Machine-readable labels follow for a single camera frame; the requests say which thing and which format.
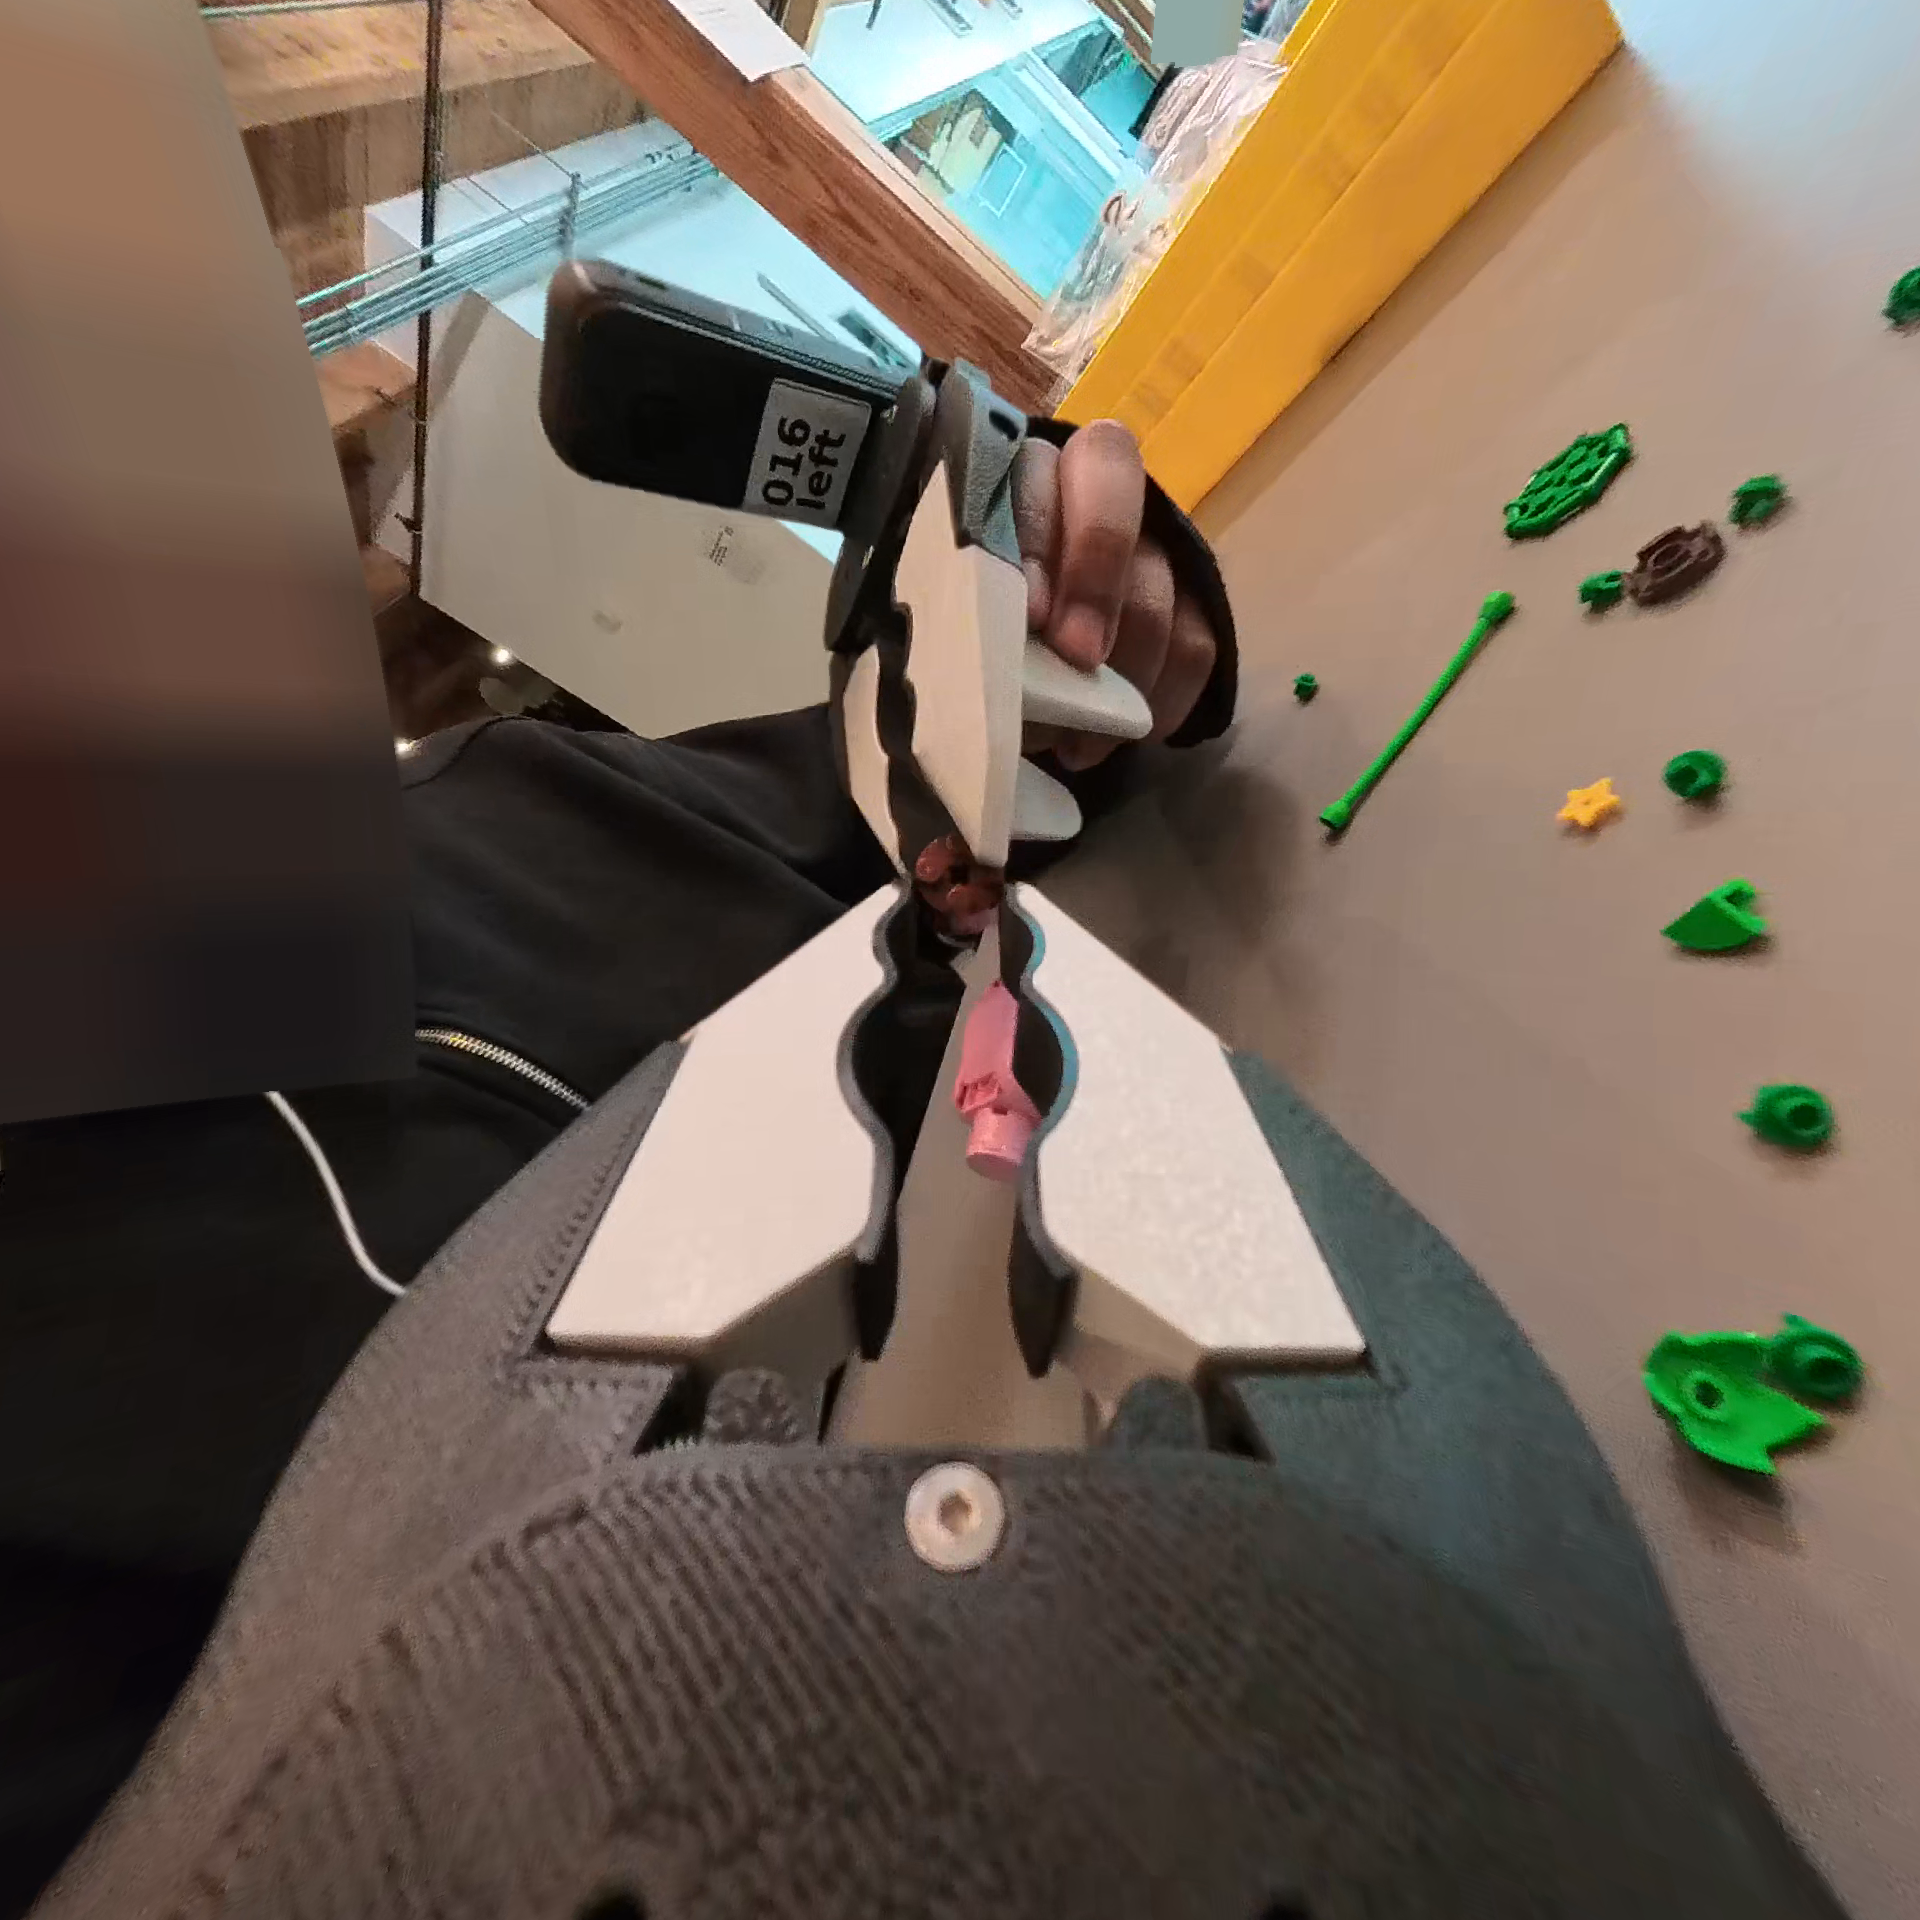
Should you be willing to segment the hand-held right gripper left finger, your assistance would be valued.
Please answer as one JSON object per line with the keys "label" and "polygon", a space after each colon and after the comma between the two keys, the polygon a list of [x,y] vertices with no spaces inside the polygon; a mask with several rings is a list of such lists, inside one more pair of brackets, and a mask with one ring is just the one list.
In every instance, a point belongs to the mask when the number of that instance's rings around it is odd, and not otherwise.
{"label": "hand-held right gripper left finger", "polygon": [[895,1317],[914,934],[883,885],[687,1030],[543,1323],[554,1354],[767,1371],[834,1419]]}

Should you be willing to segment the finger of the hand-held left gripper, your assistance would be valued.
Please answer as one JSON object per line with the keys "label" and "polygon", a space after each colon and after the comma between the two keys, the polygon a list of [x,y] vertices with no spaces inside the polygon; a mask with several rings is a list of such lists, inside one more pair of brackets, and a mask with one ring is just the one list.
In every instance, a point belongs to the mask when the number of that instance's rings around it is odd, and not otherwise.
{"label": "finger of the hand-held left gripper", "polygon": [[971,858],[1003,868],[1016,811],[1025,582],[1016,560],[971,536],[936,461],[895,563],[907,626],[910,750]]}
{"label": "finger of the hand-held left gripper", "polygon": [[941,838],[941,805],[911,754],[899,650],[879,639],[832,661],[832,738],[855,811],[902,879]]}

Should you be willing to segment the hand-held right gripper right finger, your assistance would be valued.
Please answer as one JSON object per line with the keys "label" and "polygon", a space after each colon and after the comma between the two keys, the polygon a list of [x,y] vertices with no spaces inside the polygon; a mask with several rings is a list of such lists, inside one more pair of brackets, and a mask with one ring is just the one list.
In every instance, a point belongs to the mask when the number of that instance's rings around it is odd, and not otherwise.
{"label": "hand-held right gripper right finger", "polygon": [[1006,1299],[1024,1371],[1103,1423],[1146,1378],[1345,1373],[1369,1344],[1221,1038],[1037,887],[1001,910],[1021,1118]]}

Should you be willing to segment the pink toy brick body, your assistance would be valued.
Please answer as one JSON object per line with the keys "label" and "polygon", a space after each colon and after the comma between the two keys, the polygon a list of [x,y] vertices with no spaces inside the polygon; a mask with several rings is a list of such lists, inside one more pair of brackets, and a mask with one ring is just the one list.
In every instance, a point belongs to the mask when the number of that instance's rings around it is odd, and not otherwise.
{"label": "pink toy brick body", "polygon": [[950,1103],[966,1123],[966,1166],[993,1182],[1015,1184],[1025,1149],[1041,1124],[1035,1100],[1016,1077],[1019,1002],[993,981],[971,1007]]}

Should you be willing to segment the green toy rod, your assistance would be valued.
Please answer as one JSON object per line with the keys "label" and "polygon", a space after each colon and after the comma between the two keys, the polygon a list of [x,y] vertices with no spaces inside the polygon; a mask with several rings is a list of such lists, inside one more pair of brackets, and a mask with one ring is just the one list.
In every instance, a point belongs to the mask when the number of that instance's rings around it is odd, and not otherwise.
{"label": "green toy rod", "polygon": [[1438,671],[1421,699],[1411,706],[1410,716],[1400,720],[1399,728],[1359,767],[1354,779],[1351,779],[1351,783],[1341,794],[1337,794],[1329,805],[1318,808],[1315,823],[1328,836],[1338,836],[1353,828],[1353,818],[1359,811],[1359,806],[1373,796],[1377,783],[1394,767],[1394,764],[1400,758],[1411,738],[1425,728],[1438,706],[1448,696],[1450,687],[1470,671],[1471,663],[1483,653],[1488,639],[1495,632],[1499,632],[1499,628],[1512,616],[1515,610],[1518,596],[1509,589],[1488,591],[1483,596],[1466,636],[1454,650],[1450,659]]}

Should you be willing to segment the person's left hand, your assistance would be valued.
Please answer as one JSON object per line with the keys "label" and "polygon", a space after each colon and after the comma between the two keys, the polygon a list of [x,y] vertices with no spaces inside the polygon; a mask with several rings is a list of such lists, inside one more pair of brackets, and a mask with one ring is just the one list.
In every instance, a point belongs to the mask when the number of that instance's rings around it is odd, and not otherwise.
{"label": "person's left hand", "polygon": [[1170,742],[1202,704],[1224,639],[1192,564],[1144,525],[1136,434],[1094,418],[1027,438],[1015,464],[1015,530],[1027,628],[1073,670],[1110,667],[1139,693],[1146,735]]}

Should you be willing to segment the person's black jacket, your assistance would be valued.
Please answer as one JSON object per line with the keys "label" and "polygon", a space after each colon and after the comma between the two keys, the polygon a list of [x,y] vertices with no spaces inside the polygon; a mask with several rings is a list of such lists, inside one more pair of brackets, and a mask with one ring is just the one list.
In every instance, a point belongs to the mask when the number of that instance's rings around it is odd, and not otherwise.
{"label": "person's black jacket", "polygon": [[5,1133],[2,1884],[126,1780],[280,1468],[403,1285],[637,1060],[879,887],[825,709],[483,723],[400,767],[400,1080]]}

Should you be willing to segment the green leaf piece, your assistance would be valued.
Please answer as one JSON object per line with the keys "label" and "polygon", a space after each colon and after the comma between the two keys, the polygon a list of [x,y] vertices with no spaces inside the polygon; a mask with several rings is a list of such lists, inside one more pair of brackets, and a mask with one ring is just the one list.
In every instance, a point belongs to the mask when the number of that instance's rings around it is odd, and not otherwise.
{"label": "green leaf piece", "polygon": [[1665,1332],[1643,1358],[1640,1378],[1678,1437],[1733,1472],[1774,1477],[1776,1454],[1829,1428],[1822,1413],[1771,1381],[1760,1332]]}

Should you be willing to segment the green quarter dome piece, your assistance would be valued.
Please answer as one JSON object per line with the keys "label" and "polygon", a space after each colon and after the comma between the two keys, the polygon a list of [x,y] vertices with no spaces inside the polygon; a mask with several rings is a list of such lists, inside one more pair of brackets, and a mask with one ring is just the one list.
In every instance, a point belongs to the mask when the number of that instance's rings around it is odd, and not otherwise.
{"label": "green quarter dome piece", "polygon": [[1760,912],[1760,890],[1753,879],[1726,879],[1683,912],[1661,925],[1664,939],[1696,955],[1739,954],[1769,939],[1769,920]]}

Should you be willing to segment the yellow plastic bin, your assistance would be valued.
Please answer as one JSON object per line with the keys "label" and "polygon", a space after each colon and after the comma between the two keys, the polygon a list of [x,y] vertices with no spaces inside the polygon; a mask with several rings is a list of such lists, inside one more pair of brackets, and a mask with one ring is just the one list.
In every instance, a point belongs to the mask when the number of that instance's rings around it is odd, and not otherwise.
{"label": "yellow plastic bin", "polygon": [[1603,2],[1333,2],[1058,399],[1200,503],[1619,46]]}

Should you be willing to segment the green round web plate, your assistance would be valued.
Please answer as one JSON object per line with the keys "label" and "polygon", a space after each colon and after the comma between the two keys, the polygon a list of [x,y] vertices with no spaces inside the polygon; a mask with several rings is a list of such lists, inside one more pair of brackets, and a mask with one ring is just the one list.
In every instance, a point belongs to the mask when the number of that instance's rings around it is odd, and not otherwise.
{"label": "green round web plate", "polygon": [[1584,514],[1633,460],[1627,423],[1574,437],[1537,467],[1504,508],[1504,536],[1541,540]]}

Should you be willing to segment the brown round plate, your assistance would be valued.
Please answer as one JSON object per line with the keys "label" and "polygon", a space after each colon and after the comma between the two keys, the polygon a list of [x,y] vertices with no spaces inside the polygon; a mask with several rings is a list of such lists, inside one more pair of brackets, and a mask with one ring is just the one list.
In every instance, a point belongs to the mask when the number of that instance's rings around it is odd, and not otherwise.
{"label": "brown round plate", "polygon": [[1623,595],[1637,608],[1667,606],[1709,581],[1723,558],[1726,541],[1712,518],[1673,525],[1643,543],[1623,576]]}

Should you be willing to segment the wooden post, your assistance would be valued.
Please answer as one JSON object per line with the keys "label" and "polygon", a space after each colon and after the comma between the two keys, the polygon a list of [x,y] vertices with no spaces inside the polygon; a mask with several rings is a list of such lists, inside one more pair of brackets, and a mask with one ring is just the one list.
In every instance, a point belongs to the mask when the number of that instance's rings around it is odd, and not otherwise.
{"label": "wooden post", "polygon": [[1035,294],[803,66],[750,79],[667,2],[538,11],[920,349],[1046,412],[1051,378],[1024,348]]}

